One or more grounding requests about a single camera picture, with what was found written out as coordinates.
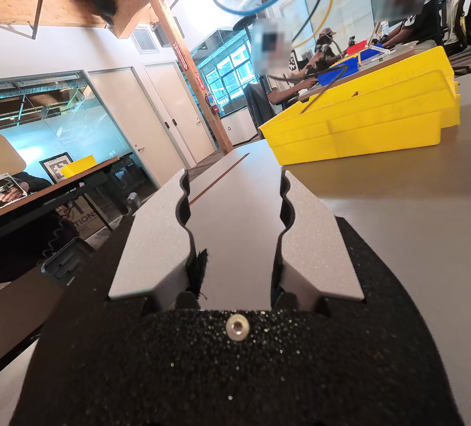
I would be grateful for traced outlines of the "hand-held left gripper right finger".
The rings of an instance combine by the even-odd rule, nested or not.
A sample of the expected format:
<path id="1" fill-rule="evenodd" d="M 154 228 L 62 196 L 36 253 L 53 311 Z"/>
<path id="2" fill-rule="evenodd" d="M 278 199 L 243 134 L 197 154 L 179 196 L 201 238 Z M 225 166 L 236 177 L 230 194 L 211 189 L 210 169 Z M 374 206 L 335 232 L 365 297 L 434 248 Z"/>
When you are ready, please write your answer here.
<path id="1" fill-rule="evenodd" d="M 283 294 L 314 311 L 323 298 L 362 303 L 365 295 L 336 217 L 291 172 L 281 172 L 280 220 L 271 276 L 271 308 Z"/>

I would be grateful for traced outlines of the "office chair with dark jacket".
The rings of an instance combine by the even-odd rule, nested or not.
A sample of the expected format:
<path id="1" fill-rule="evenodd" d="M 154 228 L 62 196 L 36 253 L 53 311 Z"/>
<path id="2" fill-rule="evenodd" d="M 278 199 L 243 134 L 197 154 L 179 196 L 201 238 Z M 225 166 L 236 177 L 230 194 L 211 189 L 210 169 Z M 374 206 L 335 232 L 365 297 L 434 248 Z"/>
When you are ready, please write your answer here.
<path id="1" fill-rule="evenodd" d="M 244 87 L 244 95 L 250 115 L 260 135 L 262 132 L 259 127 L 274 118 L 275 112 L 260 83 L 248 83 Z"/>

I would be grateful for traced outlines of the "cardboard box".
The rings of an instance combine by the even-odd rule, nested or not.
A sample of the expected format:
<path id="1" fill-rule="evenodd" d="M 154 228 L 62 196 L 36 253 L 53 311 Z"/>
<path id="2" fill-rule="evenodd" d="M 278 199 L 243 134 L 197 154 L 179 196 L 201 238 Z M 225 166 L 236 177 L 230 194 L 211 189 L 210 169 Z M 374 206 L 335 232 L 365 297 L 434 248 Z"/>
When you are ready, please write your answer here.
<path id="1" fill-rule="evenodd" d="M 89 205 L 84 196 L 68 204 L 68 220 L 72 222 L 79 237 L 83 240 L 105 228 L 105 217 L 99 216 L 99 213 Z"/>

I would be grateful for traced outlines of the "wooden post with red signs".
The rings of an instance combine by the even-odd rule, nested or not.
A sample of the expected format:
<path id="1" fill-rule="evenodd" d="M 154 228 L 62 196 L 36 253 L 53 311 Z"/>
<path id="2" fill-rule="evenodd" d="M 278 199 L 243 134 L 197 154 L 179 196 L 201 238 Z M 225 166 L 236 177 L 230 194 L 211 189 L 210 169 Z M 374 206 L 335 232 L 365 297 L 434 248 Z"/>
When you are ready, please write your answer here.
<path id="1" fill-rule="evenodd" d="M 209 108 L 208 104 L 205 100 L 205 94 L 207 91 L 202 91 L 198 86 L 198 83 L 195 79 L 194 73 L 197 70 L 197 67 L 193 61 L 193 58 L 190 54 L 190 51 L 183 39 L 182 35 L 180 34 L 180 30 L 175 23 L 174 16 L 171 13 L 170 6 L 168 5 L 167 0 L 149 0 L 150 5 L 155 12 L 156 16 L 158 17 L 159 22 L 162 24 L 165 33 L 167 34 L 171 43 L 177 42 L 180 46 L 182 53 L 185 56 L 185 59 L 188 63 L 189 70 L 185 71 L 185 76 L 191 85 L 193 92 L 196 95 L 197 101 L 202 108 L 203 115 L 206 117 L 208 122 L 209 128 L 213 132 L 217 143 L 220 146 L 221 151 L 227 155 L 228 153 L 232 152 L 234 149 L 232 143 L 230 142 L 227 132 L 224 129 L 221 119 L 219 115 L 214 115 Z"/>

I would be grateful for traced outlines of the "framed tag marker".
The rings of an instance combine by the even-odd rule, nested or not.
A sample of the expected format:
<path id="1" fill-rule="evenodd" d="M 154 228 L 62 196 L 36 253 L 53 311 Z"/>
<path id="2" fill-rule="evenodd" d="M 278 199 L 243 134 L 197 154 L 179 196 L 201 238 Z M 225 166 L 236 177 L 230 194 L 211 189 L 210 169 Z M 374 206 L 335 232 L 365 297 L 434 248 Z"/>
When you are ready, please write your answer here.
<path id="1" fill-rule="evenodd" d="M 62 169 L 71 164 L 74 160 L 68 152 L 62 152 L 51 158 L 46 158 L 39 161 L 39 164 L 46 172 L 53 184 L 59 183 L 67 179 L 62 172 Z"/>

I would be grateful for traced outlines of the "yellow plastic bin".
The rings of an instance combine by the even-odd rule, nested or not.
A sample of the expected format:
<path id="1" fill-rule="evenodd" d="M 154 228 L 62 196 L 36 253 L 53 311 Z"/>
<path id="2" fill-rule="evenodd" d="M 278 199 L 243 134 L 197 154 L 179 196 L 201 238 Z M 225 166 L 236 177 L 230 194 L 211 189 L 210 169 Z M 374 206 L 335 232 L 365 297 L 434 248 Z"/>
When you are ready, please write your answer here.
<path id="1" fill-rule="evenodd" d="M 97 166 L 97 164 L 98 163 L 94 156 L 90 155 L 65 165 L 64 167 L 62 167 L 61 173 L 65 178 L 71 178 Z"/>
<path id="2" fill-rule="evenodd" d="M 260 131 L 280 165 L 438 145 L 461 123 L 455 73 L 442 46 L 297 102 Z"/>

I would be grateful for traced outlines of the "wall air vent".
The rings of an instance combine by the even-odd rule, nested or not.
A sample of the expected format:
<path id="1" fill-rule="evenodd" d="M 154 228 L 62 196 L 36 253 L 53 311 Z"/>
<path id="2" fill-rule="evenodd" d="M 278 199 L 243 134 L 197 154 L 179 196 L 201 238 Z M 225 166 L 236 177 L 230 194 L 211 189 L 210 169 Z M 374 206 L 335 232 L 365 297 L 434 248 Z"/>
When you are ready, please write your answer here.
<path id="1" fill-rule="evenodd" d="M 140 54 L 159 53 L 155 35 L 148 27 L 136 27 L 131 34 L 131 39 Z"/>

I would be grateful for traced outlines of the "white door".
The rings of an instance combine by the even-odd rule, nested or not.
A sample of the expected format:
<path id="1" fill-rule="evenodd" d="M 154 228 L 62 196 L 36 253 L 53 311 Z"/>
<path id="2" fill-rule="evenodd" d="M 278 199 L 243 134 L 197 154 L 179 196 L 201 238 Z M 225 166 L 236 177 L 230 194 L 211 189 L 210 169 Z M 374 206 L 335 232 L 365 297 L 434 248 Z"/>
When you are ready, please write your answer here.
<path id="1" fill-rule="evenodd" d="M 159 185 L 188 168 L 133 67 L 89 73 L 93 87 L 137 157 Z"/>
<path id="2" fill-rule="evenodd" d="M 170 128 L 178 132 L 191 159 L 199 164 L 215 152 L 216 147 L 178 64 L 149 64 L 145 65 L 145 70 L 170 117 Z"/>

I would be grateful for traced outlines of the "blue plastic bin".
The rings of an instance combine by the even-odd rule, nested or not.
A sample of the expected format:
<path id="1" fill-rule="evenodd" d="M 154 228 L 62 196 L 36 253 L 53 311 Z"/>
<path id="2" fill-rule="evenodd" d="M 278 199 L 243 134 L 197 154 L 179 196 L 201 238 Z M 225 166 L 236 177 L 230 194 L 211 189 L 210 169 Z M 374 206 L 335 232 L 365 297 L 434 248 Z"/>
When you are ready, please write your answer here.
<path id="1" fill-rule="evenodd" d="M 324 73 L 318 76 L 317 81 L 321 86 L 327 86 L 332 82 L 357 73 L 358 69 L 359 62 L 357 56 L 349 57 L 325 70 Z"/>
<path id="2" fill-rule="evenodd" d="M 358 64 L 361 66 L 368 59 L 378 56 L 380 54 L 387 54 L 389 50 L 379 46 L 370 46 L 362 49 L 358 54 Z"/>

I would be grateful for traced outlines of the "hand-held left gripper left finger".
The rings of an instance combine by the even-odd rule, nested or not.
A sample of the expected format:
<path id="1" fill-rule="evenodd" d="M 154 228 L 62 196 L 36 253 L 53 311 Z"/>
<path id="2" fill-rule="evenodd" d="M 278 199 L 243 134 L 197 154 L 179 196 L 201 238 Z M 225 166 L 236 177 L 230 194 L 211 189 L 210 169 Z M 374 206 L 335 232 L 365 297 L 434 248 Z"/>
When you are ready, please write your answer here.
<path id="1" fill-rule="evenodd" d="M 186 169 L 178 171 L 133 215 L 108 298 L 149 297 L 158 310 L 175 308 L 192 288 L 196 248 L 186 228 L 191 211 Z"/>

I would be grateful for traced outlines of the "wooden board on white stand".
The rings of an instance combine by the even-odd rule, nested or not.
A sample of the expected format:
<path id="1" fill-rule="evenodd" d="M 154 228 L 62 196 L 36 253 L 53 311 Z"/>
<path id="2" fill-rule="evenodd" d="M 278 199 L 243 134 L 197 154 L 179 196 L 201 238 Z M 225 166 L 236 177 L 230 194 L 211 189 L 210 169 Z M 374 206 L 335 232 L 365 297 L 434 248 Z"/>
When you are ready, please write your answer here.
<path id="1" fill-rule="evenodd" d="M 9 174 L 11 176 L 23 172 L 26 163 L 10 142 L 0 135 L 0 175 Z"/>

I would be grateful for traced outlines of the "black charging case with display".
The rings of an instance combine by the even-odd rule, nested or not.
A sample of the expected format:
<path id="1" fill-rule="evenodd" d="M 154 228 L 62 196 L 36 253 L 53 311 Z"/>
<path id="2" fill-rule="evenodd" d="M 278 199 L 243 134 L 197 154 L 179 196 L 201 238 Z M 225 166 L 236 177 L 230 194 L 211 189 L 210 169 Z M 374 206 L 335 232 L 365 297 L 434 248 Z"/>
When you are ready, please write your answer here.
<path id="1" fill-rule="evenodd" d="M 85 240 L 74 238 L 48 258 L 40 267 L 40 272 L 59 284 L 69 286 L 95 252 Z"/>

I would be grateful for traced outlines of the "white cabinet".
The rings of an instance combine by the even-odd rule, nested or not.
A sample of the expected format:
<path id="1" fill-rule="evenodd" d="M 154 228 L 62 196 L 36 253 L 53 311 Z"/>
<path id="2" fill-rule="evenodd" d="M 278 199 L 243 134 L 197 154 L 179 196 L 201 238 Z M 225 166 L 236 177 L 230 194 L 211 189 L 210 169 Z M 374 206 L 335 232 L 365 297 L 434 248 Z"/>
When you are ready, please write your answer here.
<path id="1" fill-rule="evenodd" d="M 253 138 L 258 136 L 257 129 L 247 106 L 224 115 L 221 117 L 221 123 L 234 147 L 250 142 Z"/>

